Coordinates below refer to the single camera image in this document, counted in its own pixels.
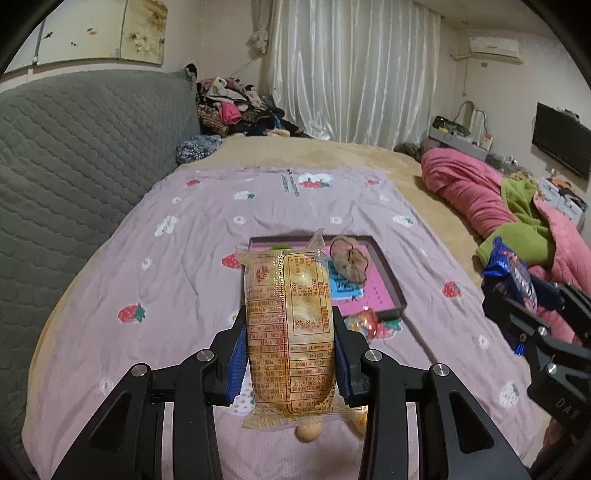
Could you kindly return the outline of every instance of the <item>ceiling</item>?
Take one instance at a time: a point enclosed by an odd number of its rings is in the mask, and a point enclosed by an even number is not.
[[[512,30],[554,37],[521,0],[415,0],[445,17],[456,30]]]

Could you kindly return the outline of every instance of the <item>packaged bread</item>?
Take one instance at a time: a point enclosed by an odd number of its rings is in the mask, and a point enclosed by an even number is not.
[[[335,395],[335,334],[322,230],[299,251],[241,252],[255,408],[244,426],[349,411]]]

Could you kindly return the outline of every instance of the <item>bed sheet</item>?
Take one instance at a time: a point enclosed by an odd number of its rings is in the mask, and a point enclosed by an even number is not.
[[[420,166],[413,162],[358,145],[230,139],[213,156],[159,182],[71,285],[38,345],[23,442],[41,479],[51,476],[132,364],[177,364],[231,323],[241,302],[241,271],[232,268],[235,249],[246,247],[251,236],[318,226],[329,234],[373,235],[401,282],[409,304],[403,329],[372,346],[414,367],[449,364],[516,451],[527,451],[537,431],[535,406],[525,395],[529,378],[484,318],[476,272],[467,273],[421,218],[425,214],[442,233],[463,235],[470,243],[456,215],[448,213],[445,222],[438,218],[447,207],[419,189]],[[226,168],[211,168],[222,164]],[[341,170],[329,170],[336,166]],[[368,167],[382,167],[398,189],[383,171]],[[455,250],[464,255],[465,267],[472,265],[473,245],[469,259],[465,246]],[[212,301],[220,295],[223,302]],[[215,409],[225,478],[357,477],[362,439],[344,421],[328,422],[305,445],[291,430],[241,429],[249,398],[245,382],[234,407]],[[171,478],[170,423],[168,408],[164,478]],[[410,438],[415,477],[412,427]]]

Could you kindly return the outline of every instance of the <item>black television screen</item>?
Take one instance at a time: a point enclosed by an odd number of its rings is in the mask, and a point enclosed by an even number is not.
[[[591,130],[566,113],[538,103],[531,142],[578,176],[589,178]]]

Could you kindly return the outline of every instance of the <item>blue wrapper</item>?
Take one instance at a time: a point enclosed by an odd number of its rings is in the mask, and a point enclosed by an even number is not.
[[[485,269],[482,271],[482,291],[484,295],[491,291],[518,301],[527,310],[535,312],[538,308],[538,297],[531,281],[527,267],[517,254],[503,244],[500,236],[492,241],[492,252]],[[518,355],[522,355],[524,348],[512,336],[505,335],[505,339]]]

